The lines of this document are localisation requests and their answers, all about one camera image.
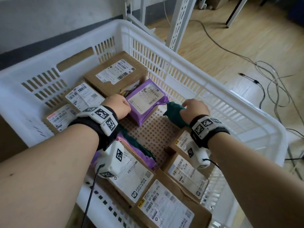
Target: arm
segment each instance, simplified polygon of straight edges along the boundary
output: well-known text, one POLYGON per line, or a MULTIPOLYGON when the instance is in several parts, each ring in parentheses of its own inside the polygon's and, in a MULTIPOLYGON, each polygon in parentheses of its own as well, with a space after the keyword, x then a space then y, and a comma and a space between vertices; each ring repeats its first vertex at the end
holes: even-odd
MULTIPOLYGON (((123 96, 107 98, 118 119, 130 109, 123 96)), ((99 144, 75 124, 0 164, 1 227, 65 227, 99 144)))
MULTIPOLYGON (((183 106, 187 109, 180 114, 188 124, 198 115, 210 115, 201 101, 189 99, 183 106)), ((302 226, 302 181, 227 133, 215 134, 208 147, 254 228, 302 226)))

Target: purple package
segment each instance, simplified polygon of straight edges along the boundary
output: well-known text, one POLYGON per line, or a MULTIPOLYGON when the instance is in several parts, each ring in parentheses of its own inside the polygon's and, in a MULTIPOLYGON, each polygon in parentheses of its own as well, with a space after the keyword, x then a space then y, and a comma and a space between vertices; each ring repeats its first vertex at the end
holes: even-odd
POLYGON ((126 97, 131 106, 130 115, 139 126, 149 116, 154 107, 165 105, 169 102, 165 92, 163 92, 151 79, 146 80, 126 97))

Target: brown cardboard box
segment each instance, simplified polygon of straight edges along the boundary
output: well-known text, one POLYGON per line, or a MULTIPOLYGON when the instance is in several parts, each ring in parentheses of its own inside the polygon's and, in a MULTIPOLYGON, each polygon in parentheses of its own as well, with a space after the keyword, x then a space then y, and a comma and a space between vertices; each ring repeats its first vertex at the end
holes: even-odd
POLYGON ((207 5, 211 5, 212 9, 218 9, 226 5, 229 0, 206 0, 207 5))
POLYGON ((134 206, 143 196, 146 188, 152 184, 155 173, 124 141, 121 143, 125 148, 124 155, 127 155, 124 158, 124 167, 119 176, 108 180, 120 195, 134 206))
POLYGON ((70 103, 73 109, 79 113, 90 106, 100 105, 104 97, 90 87, 85 81, 79 81, 74 88, 62 95, 62 99, 70 103))
MULTIPOLYGON (((171 141, 169 146, 165 148, 165 151, 169 155, 174 155, 175 152, 178 153, 180 156, 182 156, 185 160, 188 162, 191 162, 190 157, 187 153, 186 146, 189 141, 192 141, 192 138, 190 136, 191 129, 187 126, 185 126, 183 129, 181 129, 177 136, 171 141)), ((200 173, 202 173, 207 179, 209 178, 212 170, 214 169, 214 164, 210 164, 205 169, 198 169, 200 173)))
POLYGON ((150 228, 207 228, 211 213, 190 197, 183 188, 160 169, 142 200, 131 209, 150 228))
POLYGON ((169 157, 161 166, 162 171, 179 184, 200 203, 208 180, 178 153, 169 157))
POLYGON ((62 102, 54 107, 52 111, 45 115, 42 121, 49 127, 49 129, 57 134, 67 128, 71 121, 74 120, 76 111, 70 104, 62 102))
POLYGON ((127 96, 145 80, 148 69, 125 51, 96 66, 84 77, 104 97, 127 96))

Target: gray wall baseboard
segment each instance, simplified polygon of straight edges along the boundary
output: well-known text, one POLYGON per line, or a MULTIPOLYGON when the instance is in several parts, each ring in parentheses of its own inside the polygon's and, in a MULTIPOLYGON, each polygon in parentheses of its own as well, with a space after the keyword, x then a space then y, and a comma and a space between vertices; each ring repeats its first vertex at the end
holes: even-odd
MULTIPOLYGON (((165 6, 166 6, 166 13, 167 15, 172 15, 174 12, 176 0, 166 0, 165 6)), ((134 15, 137 19, 139 19, 139 13, 140 10, 135 10, 132 12, 132 15, 134 15)), ((150 6, 146 7, 146 22, 145 24, 151 24, 157 20, 165 18, 165 11, 164 11, 164 4, 163 2, 159 2, 150 6)), ((51 37, 48 39, 45 39, 40 42, 35 42, 30 45, 26 45, 23 47, 20 47, 18 49, 14 49, 5 53, 0 54, 0 70, 3 70, 7 67, 10 67, 12 65, 15 65, 21 61, 24 61, 26 59, 29 59, 33 56, 36 56, 42 52, 45 52, 51 48, 54 48, 60 44, 63 44, 67 41, 70 41, 82 34, 85 34, 99 26, 102 26, 112 20, 115 19, 122 19, 123 15, 119 15, 117 17, 107 19, 92 25, 88 25, 76 30, 72 30, 70 32, 60 34, 55 37, 51 37)))

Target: fist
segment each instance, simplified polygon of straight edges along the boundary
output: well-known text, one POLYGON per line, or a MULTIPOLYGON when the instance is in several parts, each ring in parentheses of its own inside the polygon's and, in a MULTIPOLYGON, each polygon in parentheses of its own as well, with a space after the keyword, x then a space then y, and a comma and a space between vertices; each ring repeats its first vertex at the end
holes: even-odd
POLYGON ((196 99, 187 99, 184 101, 182 106, 186 107, 186 109, 180 110, 179 114, 187 124, 190 124, 196 116, 202 114, 210 116, 208 107, 202 101, 196 99))
POLYGON ((101 105, 110 107, 117 115, 118 120, 123 119, 131 112, 131 107, 124 96, 114 94, 106 98, 101 105))

